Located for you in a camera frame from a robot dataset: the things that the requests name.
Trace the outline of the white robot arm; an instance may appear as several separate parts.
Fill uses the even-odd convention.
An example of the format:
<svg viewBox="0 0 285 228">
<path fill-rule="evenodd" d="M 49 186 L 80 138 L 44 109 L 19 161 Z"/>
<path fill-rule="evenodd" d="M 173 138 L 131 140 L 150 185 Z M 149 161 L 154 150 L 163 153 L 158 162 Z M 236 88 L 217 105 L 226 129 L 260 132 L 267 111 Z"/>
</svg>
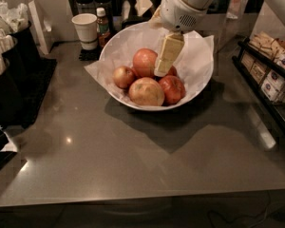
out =
<svg viewBox="0 0 285 228">
<path fill-rule="evenodd" d="M 165 76 L 179 57 L 185 43 L 184 34 L 193 31 L 206 15 L 214 0 L 161 0 L 149 21 L 152 28 L 163 28 L 167 34 L 161 38 L 156 60 L 155 75 Z M 263 0 L 285 27 L 285 0 Z M 240 15 L 248 0 L 230 0 L 228 12 Z"/>
</svg>

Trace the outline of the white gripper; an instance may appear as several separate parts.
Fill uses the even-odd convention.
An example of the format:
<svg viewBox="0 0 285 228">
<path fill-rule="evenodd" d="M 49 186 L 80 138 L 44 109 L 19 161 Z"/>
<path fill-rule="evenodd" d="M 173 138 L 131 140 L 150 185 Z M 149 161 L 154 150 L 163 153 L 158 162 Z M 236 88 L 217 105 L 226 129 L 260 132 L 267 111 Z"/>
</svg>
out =
<svg viewBox="0 0 285 228">
<path fill-rule="evenodd" d="M 207 2 L 208 0 L 161 0 L 161 26 L 183 33 L 194 30 L 206 14 Z M 156 76 L 165 76 L 179 57 L 184 47 L 184 36 L 181 32 L 169 32 L 160 39 L 160 50 L 154 69 Z"/>
</svg>

